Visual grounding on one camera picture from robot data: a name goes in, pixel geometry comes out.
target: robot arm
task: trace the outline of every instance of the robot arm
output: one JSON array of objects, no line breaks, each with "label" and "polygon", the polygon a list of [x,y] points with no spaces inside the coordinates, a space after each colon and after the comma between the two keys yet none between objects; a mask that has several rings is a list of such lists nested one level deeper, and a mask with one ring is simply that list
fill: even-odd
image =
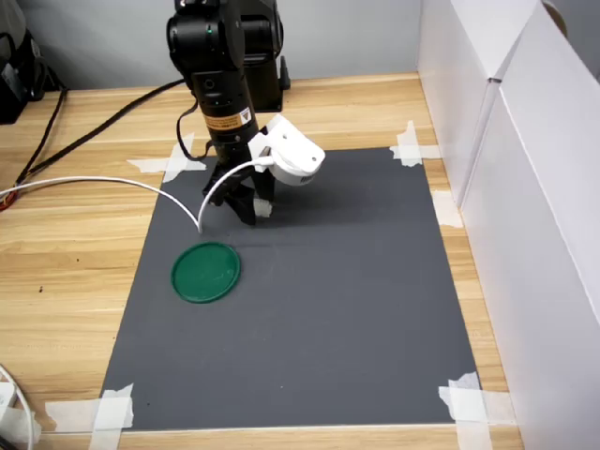
[{"label": "robot arm", "polygon": [[[252,4],[259,15],[248,10]],[[242,15],[241,6],[247,15]],[[275,66],[283,31],[274,0],[175,0],[175,9],[167,25],[171,59],[196,98],[189,112],[200,107],[209,145],[217,150],[217,166],[203,190],[206,195],[224,173],[252,159],[248,143],[259,129],[247,72],[256,97],[269,103],[262,108],[280,109],[281,89],[289,84],[286,76],[279,84]],[[242,184],[248,178],[254,189]],[[244,223],[253,225],[255,194],[273,201],[275,178],[269,171],[250,167],[219,186],[212,203],[228,204]]]}]

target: white cardboard box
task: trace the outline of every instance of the white cardboard box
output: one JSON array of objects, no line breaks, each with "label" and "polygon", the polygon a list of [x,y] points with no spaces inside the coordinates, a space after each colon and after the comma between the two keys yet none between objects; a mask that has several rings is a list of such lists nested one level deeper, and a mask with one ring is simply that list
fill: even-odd
[{"label": "white cardboard box", "polygon": [[423,0],[418,69],[458,204],[535,0]]},{"label": "white cardboard box", "polygon": [[600,84],[537,6],[463,216],[526,448],[600,448]]}]

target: wooden table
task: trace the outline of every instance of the wooden table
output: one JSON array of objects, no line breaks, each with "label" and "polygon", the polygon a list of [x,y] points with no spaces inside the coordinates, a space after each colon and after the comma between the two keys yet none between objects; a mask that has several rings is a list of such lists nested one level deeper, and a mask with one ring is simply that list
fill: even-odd
[{"label": "wooden table", "polygon": [[[71,92],[48,156],[100,124],[147,88]],[[16,125],[0,127],[0,188],[14,181],[37,147],[56,94],[31,103]],[[186,87],[141,106],[42,173],[119,176],[160,186],[127,159],[166,158],[174,125],[191,106]],[[325,150],[389,147],[409,120],[419,142],[435,144],[418,74],[295,82],[285,116]],[[273,114],[261,114],[264,125]],[[199,115],[184,123],[196,151],[208,133]],[[430,188],[449,189],[440,159],[425,161]],[[125,185],[79,183],[22,196],[0,214],[0,362],[31,400],[45,430],[46,401],[98,398],[128,299],[156,194]],[[483,389],[506,391],[503,368],[463,229],[443,241]],[[494,448],[522,448],[518,430],[491,430]],[[39,448],[86,448],[87,436],[44,434]],[[120,448],[458,448],[454,426],[329,427],[124,432]]]}]

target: white tape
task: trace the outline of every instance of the white tape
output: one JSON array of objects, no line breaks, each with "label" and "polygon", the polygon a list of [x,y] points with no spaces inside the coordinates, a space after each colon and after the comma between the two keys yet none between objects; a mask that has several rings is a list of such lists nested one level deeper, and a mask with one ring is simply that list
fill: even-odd
[{"label": "white tape", "polygon": [[118,447],[122,428],[133,426],[133,384],[120,391],[104,391],[102,398],[46,403],[46,414],[56,424],[57,433],[92,432],[90,449]]},{"label": "white tape", "polygon": [[440,225],[463,228],[462,217],[449,190],[434,190],[431,193],[435,215]]},{"label": "white tape", "polygon": [[397,145],[390,147],[390,150],[394,154],[394,159],[400,159],[402,165],[407,167],[423,164],[423,159],[441,157],[438,145],[419,145],[412,120],[407,124],[406,131],[397,135]]},{"label": "white tape", "polygon": [[480,390],[476,373],[449,380],[439,394],[457,423],[460,450],[491,450],[489,426],[517,424],[510,395]]},{"label": "white tape", "polygon": [[[188,134],[183,138],[184,144],[189,152],[194,144],[194,133]],[[128,159],[129,164],[133,164],[142,173],[165,172],[164,183],[174,180],[181,172],[205,171],[206,165],[200,161],[190,161],[184,155],[179,142],[177,142],[171,151],[171,157],[161,157],[157,159]]]},{"label": "white tape", "polygon": [[121,430],[128,417],[133,417],[132,390],[133,384],[118,392],[104,391],[97,409],[89,450],[116,450],[119,447]]},{"label": "white tape", "polygon": [[[34,416],[34,443],[39,441],[41,435],[41,425],[36,422],[36,414]],[[27,432],[27,415],[24,410],[16,408],[6,408],[0,423],[0,436],[11,443],[27,443],[29,433]]]}]

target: green plastic lid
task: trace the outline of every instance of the green plastic lid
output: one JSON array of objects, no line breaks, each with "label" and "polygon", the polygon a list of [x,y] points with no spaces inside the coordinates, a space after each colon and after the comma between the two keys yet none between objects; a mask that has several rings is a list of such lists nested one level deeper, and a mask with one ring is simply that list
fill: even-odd
[{"label": "green plastic lid", "polygon": [[177,259],[171,284],[187,302],[210,303],[233,289],[240,271],[240,258],[233,248],[219,242],[205,242]]}]

